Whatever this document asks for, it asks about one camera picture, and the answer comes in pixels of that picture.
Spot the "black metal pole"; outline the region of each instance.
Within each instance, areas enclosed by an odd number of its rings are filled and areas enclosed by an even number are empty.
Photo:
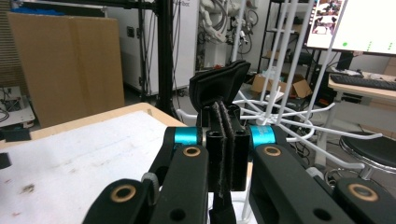
[[[164,113],[177,118],[172,103],[173,74],[173,1],[157,0],[158,6],[158,85],[159,93],[155,105]]]
[[[138,18],[139,18],[139,31],[140,32],[140,38],[139,38],[139,45],[140,45],[140,76],[141,76],[141,81],[140,85],[142,86],[142,91],[140,95],[140,101],[141,102],[146,102],[146,96],[148,93],[148,90],[146,89],[146,83],[147,83],[147,76],[146,76],[146,44],[144,43],[144,40],[146,38],[146,31],[144,29],[145,24],[143,23],[143,9],[140,7],[138,9]]]

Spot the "keyboard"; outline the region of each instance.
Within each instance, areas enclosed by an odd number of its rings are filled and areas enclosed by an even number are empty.
[[[378,79],[367,79],[362,77],[350,77],[343,75],[331,74],[330,78],[333,82],[351,86],[361,86],[375,88],[380,90],[396,91],[396,82],[390,82]]]

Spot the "black plastic object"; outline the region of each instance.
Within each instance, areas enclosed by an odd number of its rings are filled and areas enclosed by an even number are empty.
[[[333,198],[356,223],[396,223],[396,200],[369,180],[342,178]]]
[[[206,223],[208,153],[202,146],[176,150],[150,223]]]
[[[148,189],[140,181],[130,179],[111,183],[95,200],[83,223],[148,223]]]
[[[11,161],[9,160],[7,153],[0,153],[0,169],[5,169],[11,165]]]
[[[333,82],[351,86],[361,86],[380,90],[396,91],[396,82],[362,77],[330,75]]]
[[[364,132],[352,132],[360,135],[370,135]],[[342,136],[344,144],[363,157],[378,162],[382,165],[396,167],[396,141],[387,137],[362,140],[352,137]]]
[[[221,100],[225,104],[233,102],[250,63],[235,61],[227,67],[199,73],[190,79],[190,99],[196,111],[205,105]]]
[[[249,202],[258,223],[354,223],[288,149],[256,147]]]

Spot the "desk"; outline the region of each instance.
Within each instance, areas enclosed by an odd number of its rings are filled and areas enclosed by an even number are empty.
[[[369,73],[363,73],[363,75],[367,77],[369,76]],[[384,76],[385,80],[388,78],[392,78],[392,80],[394,79],[394,77]],[[324,126],[325,128],[330,128],[336,114],[341,114],[343,118],[340,119],[345,119],[350,122],[364,123],[373,127],[383,127],[382,129],[384,130],[396,131],[396,122],[394,122],[394,119],[396,118],[395,112],[372,108],[365,105],[341,102],[344,92],[358,94],[368,98],[377,98],[396,102],[396,91],[338,84],[334,83],[330,78],[329,87],[337,91],[337,95],[334,98],[335,106],[330,110],[329,117],[327,118]],[[326,150],[326,141],[327,133],[322,133],[318,140],[318,147]],[[316,154],[315,165],[319,169],[324,169],[326,167],[326,158],[323,154]]]
[[[168,125],[184,126],[137,104],[0,142],[12,161],[0,170],[0,223],[81,223],[105,186],[149,169]]]

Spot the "brass screw hole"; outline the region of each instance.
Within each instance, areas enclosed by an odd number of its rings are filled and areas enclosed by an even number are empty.
[[[348,187],[353,196],[362,199],[366,202],[375,202],[378,200],[378,195],[372,189],[361,184],[350,184]]]
[[[125,203],[131,200],[136,194],[136,188],[132,185],[121,185],[111,191],[111,201],[115,203]]]
[[[201,154],[201,150],[198,147],[186,147],[183,150],[183,154],[188,157],[196,157]]]
[[[279,156],[282,152],[277,147],[265,147],[264,153],[268,156]]]

